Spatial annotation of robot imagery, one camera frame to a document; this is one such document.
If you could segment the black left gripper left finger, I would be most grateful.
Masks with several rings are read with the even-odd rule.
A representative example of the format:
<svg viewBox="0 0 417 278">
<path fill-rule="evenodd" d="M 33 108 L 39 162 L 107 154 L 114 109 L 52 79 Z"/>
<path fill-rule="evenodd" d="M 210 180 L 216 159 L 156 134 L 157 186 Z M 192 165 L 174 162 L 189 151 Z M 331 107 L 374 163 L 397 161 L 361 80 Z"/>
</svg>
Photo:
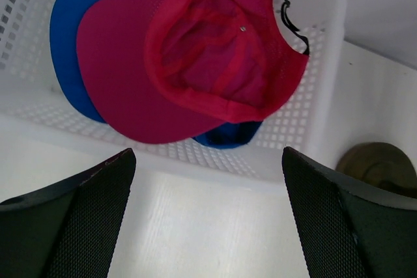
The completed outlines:
<svg viewBox="0 0 417 278">
<path fill-rule="evenodd" d="M 128 148 L 1 202 L 1 276 L 107 277 L 135 171 Z"/>
</svg>

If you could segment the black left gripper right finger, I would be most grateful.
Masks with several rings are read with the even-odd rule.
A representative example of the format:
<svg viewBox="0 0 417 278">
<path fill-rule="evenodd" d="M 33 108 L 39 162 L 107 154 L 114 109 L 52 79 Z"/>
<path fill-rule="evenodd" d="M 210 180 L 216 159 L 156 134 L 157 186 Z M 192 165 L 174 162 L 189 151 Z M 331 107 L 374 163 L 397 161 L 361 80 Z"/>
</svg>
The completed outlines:
<svg viewBox="0 0 417 278">
<path fill-rule="evenodd" d="M 416 199 L 286 147 L 285 185 L 310 277 L 415 277 Z"/>
</svg>

